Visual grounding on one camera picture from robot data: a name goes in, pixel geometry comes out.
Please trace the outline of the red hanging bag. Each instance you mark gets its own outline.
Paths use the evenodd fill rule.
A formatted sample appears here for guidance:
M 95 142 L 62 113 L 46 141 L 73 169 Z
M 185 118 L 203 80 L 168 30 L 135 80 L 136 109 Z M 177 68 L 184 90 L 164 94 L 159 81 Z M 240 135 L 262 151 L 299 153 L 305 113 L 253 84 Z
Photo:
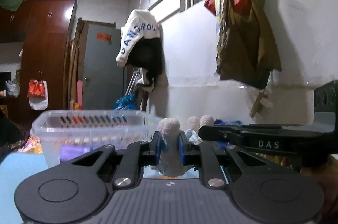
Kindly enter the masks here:
M 220 0 L 220 7 L 219 7 L 219 12 L 221 13 L 223 10 L 223 2 L 224 0 Z M 205 0 L 204 6 L 214 14 L 216 15 L 216 7 L 215 7 L 215 0 Z

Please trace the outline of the clear plastic basket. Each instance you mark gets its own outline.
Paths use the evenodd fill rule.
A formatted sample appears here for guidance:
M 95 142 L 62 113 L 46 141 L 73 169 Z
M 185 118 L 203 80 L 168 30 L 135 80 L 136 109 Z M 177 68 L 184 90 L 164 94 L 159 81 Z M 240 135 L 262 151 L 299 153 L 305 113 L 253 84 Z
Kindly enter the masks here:
M 150 141 L 160 121 L 137 110 L 52 110 L 32 123 L 30 135 L 40 140 L 47 166 L 54 167 L 63 146 L 125 149 L 132 142 Z

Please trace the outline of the black hanging garment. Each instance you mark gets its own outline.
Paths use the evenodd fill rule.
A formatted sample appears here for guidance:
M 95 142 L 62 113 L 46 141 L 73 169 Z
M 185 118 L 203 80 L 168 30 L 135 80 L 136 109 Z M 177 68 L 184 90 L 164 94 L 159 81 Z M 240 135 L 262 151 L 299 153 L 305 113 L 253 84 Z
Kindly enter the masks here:
M 142 78 L 137 86 L 152 92 L 157 77 L 163 71 L 163 48 L 160 38 L 144 39 L 136 42 L 128 55 L 127 65 L 142 69 Z

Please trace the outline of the grey metal door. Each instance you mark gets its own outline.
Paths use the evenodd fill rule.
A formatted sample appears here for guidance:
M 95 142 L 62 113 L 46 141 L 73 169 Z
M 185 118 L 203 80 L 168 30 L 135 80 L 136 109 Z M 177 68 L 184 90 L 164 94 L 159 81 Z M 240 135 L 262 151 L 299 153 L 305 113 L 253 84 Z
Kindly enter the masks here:
M 113 27 L 90 24 L 83 70 L 83 109 L 111 110 L 124 91 L 124 68 L 117 66 L 121 34 Z

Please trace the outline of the orange white plastic bag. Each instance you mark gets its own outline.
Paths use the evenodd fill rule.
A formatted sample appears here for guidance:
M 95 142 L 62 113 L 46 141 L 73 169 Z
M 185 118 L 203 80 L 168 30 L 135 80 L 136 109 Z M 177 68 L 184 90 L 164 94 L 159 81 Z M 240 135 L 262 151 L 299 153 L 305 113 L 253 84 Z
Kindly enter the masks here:
M 35 111 L 44 111 L 48 107 L 47 81 L 31 79 L 27 91 L 29 106 Z

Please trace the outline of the blue plastic bag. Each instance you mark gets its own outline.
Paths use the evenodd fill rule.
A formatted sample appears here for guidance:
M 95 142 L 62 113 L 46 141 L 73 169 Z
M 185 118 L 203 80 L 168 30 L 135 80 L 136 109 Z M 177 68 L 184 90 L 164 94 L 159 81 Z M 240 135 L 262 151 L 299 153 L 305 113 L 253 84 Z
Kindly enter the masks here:
M 114 104 L 114 110 L 136 110 L 136 100 L 134 94 L 121 97 Z

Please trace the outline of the white hanging jacket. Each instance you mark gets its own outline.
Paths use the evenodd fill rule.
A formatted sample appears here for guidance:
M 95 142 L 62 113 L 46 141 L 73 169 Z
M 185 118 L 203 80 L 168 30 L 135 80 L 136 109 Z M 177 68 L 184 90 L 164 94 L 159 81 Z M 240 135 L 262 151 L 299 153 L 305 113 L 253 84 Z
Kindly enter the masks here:
M 134 9 L 129 15 L 125 26 L 120 29 L 120 51 L 116 57 L 116 64 L 124 67 L 132 49 L 141 38 L 160 38 L 158 22 L 148 10 Z

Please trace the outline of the brown wooden wardrobe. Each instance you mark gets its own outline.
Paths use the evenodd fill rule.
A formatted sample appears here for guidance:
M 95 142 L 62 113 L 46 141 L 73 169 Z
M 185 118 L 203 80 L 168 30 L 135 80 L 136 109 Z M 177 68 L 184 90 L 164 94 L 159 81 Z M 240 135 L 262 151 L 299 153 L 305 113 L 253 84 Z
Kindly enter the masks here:
M 76 7 L 74 0 L 26 0 L 17 11 L 1 9 L 1 43 L 23 42 L 15 119 L 32 121 L 40 115 L 29 106 L 32 79 L 47 83 L 49 110 L 65 107 L 66 51 Z

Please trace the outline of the plush toy with white feet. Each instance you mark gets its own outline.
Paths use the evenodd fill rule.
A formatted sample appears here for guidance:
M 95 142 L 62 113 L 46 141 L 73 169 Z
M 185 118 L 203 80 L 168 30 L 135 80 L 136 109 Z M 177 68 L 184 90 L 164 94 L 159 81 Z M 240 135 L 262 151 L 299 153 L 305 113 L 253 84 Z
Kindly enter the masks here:
M 202 139 L 198 130 L 203 126 L 213 126 L 214 119 L 210 115 L 201 118 L 189 117 L 187 124 L 186 131 L 180 129 L 180 123 L 176 118 L 164 118 L 158 124 L 157 131 L 162 135 L 163 145 L 160 162 L 156 168 L 164 176 L 176 178 L 184 175 L 191 168 L 191 166 L 183 166 L 179 160 L 180 133 L 185 133 L 189 142 L 200 143 Z

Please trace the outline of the purple box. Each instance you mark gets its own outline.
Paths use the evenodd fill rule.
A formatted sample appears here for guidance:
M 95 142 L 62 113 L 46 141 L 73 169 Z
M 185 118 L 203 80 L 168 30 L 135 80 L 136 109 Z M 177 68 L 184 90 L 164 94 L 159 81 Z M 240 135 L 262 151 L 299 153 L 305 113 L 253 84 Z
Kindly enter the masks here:
M 91 145 L 63 145 L 60 148 L 59 161 L 60 163 L 67 162 L 97 148 L 98 146 Z

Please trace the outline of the olive hanging bags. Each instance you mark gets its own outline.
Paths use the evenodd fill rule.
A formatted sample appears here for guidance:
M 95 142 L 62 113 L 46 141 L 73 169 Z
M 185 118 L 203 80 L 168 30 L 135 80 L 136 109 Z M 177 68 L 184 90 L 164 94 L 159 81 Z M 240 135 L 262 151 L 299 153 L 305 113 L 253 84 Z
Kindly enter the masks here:
M 217 73 L 264 89 L 270 73 L 281 71 L 271 25 L 261 0 L 224 0 L 217 45 Z

